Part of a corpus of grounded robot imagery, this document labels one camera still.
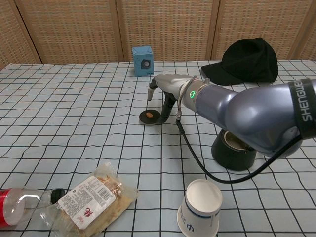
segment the checkered tablecloth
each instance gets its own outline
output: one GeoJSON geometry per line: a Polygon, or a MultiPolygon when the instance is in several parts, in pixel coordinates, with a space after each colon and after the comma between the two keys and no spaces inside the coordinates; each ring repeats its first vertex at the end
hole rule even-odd
{"type": "MultiPolygon", "coordinates": [[[[207,61],[155,62],[155,73],[203,76],[207,61]]],[[[274,84],[316,78],[316,62],[279,61],[274,84]]],[[[176,213],[187,185],[205,179],[180,137],[175,111],[164,125],[143,126],[146,108],[161,110],[152,77],[135,77],[133,63],[8,65],[0,72],[0,188],[31,186],[70,190],[104,162],[140,196],[98,237],[182,237],[176,213]]],[[[268,84],[228,87],[237,92],[268,84]]],[[[228,171],[212,158],[220,128],[184,108],[182,122],[207,169],[222,179],[240,178],[267,157],[257,155],[246,172],[228,171]]],[[[316,141],[277,159],[252,180],[219,184],[224,202],[218,237],[316,237],[316,141]]],[[[1,237],[51,237],[38,215],[1,237]]]]}

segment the package label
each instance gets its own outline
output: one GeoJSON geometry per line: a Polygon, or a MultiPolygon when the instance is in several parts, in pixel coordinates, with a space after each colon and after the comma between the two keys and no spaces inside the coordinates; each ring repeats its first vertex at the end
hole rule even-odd
{"type": "Polygon", "coordinates": [[[115,195],[96,177],[91,176],[64,195],[58,204],[80,230],[84,230],[114,201],[115,195]]]}

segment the green indicator light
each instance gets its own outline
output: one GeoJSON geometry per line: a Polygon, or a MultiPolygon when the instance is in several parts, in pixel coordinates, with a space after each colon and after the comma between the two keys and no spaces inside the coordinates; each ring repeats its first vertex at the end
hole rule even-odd
{"type": "Polygon", "coordinates": [[[196,94],[196,92],[195,92],[194,90],[191,91],[191,92],[190,92],[190,98],[193,98],[195,94],[196,94]]]}

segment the woven wall panel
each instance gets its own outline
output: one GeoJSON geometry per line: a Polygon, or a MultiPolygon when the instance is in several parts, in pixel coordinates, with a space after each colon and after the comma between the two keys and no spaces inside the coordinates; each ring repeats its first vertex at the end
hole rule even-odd
{"type": "Polygon", "coordinates": [[[157,61],[205,60],[212,0],[117,0],[126,60],[150,45],[157,61]]]}
{"type": "Polygon", "coordinates": [[[316,60],[316,27],[310,30],[312,33],[303,48],[300,59],[316,60]]]}
{"type": "Polygon", "coordinates": [[[9,1],[0,1],[0,70],[9,63],[38,62],[9,1]]]}
{"type": "Polygon", "coordinates": [[[287,59],[313,0],[222,0],[212,59],[242,38],[263,37],[287,59]]]}
{"type": "Polygon", "coordinates": [[[17,2],[43,62],[67,64],[119,61],[110,1],[17,2]]]}

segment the white paper cup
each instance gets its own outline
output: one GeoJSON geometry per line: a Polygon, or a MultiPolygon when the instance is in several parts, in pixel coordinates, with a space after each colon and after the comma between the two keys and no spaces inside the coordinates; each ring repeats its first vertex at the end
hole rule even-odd
{"type": "Polygon", "coordinates": [[[182,233],[187,237],[216,236],[222,202],[222,192],[212,182],[197,179],[190,183],[177,214],[182,233]]]}

